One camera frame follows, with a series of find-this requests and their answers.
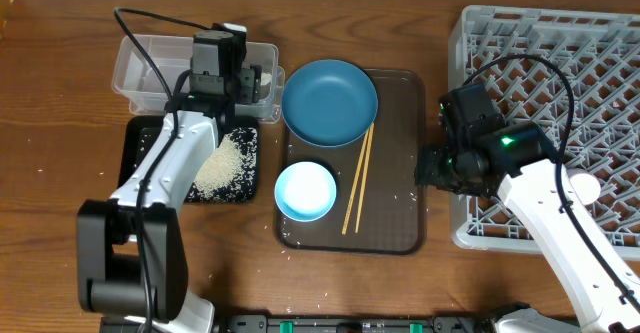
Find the white napkin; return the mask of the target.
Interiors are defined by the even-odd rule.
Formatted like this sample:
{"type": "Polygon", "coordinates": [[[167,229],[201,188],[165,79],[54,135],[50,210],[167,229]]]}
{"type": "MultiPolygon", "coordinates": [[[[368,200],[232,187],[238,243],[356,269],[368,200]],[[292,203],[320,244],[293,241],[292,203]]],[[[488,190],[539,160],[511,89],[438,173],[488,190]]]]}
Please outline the white napkin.
{"type": "Polygon", "coordinates": [[[270,73],[262,73],[260,78],[260,85],[262,87],[269,86],[272,82],[272,75],[270,73]]]}

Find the pile of white rice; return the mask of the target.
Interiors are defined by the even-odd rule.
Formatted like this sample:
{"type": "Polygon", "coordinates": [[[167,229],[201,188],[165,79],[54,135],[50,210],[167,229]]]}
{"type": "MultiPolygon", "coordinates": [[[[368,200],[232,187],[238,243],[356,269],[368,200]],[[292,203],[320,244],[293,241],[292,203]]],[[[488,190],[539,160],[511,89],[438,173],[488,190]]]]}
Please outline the pile of white rice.
{"type": "Polygon", "coordinates": [[[252,129],[239,129],[224,137],[194,179],[191,202],[244,202],[253,193],[256,143],[252,129]]]}

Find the dark blue plate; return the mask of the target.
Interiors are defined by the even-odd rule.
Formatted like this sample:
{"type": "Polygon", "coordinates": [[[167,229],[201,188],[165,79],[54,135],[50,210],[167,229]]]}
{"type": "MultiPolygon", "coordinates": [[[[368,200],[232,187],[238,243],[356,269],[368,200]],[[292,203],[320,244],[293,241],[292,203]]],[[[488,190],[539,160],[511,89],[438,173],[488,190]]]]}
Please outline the dark blue plate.
{"type": "Polygon", "coordinates": [[[362,137],[378,106],[376,88],[365,71],[335,59],[296,70],[282,95],[282,115],[291,133],[318,147],[340,147],[362,137]]]}

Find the white paper cup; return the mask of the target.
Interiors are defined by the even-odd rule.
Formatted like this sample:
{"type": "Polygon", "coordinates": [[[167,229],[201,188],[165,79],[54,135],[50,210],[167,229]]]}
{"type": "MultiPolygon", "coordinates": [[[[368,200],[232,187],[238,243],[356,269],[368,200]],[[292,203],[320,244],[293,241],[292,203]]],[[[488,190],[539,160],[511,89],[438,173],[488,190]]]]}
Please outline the white paper cup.
{"type": "Polygon", "coordinates": [[[578,168],[569,169],[567,174],[583,205],[592,204],[600,197],[601,185],[595,175],[578,168]]]}

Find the light blue rice bowl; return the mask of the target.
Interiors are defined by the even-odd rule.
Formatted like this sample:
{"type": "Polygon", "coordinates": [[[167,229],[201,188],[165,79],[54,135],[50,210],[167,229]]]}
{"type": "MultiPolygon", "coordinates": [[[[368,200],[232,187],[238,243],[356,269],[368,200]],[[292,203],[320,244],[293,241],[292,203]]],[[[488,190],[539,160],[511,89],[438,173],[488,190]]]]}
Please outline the light blue rice bowl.
{"type": "Polygon", "coordinates": [[[333,207],[337,184],[331,172],[311,161],[294,163],[278,176],[274,187],[277,208],[288,219],[308,223],[323,218],[333,207]]]}

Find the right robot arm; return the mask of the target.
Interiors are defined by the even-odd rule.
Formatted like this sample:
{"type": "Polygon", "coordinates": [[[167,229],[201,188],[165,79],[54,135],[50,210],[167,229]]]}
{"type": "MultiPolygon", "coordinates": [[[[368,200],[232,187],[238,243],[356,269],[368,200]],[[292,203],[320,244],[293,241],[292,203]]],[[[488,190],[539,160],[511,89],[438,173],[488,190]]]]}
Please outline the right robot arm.
{"type": "Polygon", "coordinates": [[[638,331],[639,278],[581,203],[542,129],[508,124],[480,83],[439,104],[446,143],[421,149],[416,185],[500,201],[538,245],[582,331],[638,331]]]}

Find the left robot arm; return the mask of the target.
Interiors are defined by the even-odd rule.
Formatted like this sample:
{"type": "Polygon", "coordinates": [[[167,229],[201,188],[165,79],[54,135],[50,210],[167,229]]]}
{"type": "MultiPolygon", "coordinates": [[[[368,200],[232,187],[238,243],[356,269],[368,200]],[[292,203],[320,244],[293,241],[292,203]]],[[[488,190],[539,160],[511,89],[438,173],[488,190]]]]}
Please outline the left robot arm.
{"type": "Polygon", "coordinates": [[[168,92],[163,126],[135,172],[76,218],[78,298],[141,332],[210,332],[214,306],[188,288],[178,215],[205,161],[234,127],[235,105],[257,93],[243,66],[247,30],[215,24],[193,37],[190,67],[168,92]]]}

